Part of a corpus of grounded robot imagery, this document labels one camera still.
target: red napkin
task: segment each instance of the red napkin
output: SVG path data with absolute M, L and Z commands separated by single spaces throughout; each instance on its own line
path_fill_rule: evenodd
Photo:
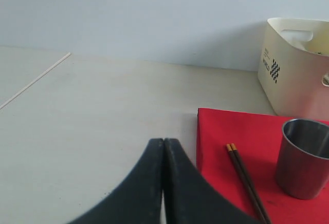
M 329 223 L 329 185 L 315 199 L 299 200 L 286 195 L 274 180 L 281 127 L 289 119 L 200 108 L 197 167 L 222 196 L 257 217 L 225 148 L 235 143 L 273 224 Z

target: chopsticks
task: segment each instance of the chopsticks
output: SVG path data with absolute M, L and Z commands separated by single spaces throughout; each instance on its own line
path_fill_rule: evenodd
M 263 224 L 272 224 L 264 205 L 261 202 L 261 199 L 259 198 L 259 195 L 256 191 L 256 188 L 249 176 L 249 173 L 241 159 L 241 156 L 239 155 L 236 146 L 234 143 L 232 144 L 226 144 L 226 148 L 228 151 L 228 154 L 232 160 L 232 163 L 235 167 L 235 170 L 237 174 L 239 175 L 244 187 L 246 188 L 248 195 L 251 199 L 252 205 L 254 209 L 256 210 L 258 217 L 260 221 Z

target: metal cup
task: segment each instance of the metal cup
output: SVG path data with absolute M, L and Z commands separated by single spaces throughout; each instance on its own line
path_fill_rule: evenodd
M 289 195 L 312 199 L 329 180 L 329 126 L 308 119 L 282 126 L 275 178 Z

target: black object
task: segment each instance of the black object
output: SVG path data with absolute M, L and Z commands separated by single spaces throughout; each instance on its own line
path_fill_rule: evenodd
M 151 139 L 126 179 L 70 224 L 158 224 L 162 191 L 168 224 L 258 224 L 218 194 L 177 139 Z

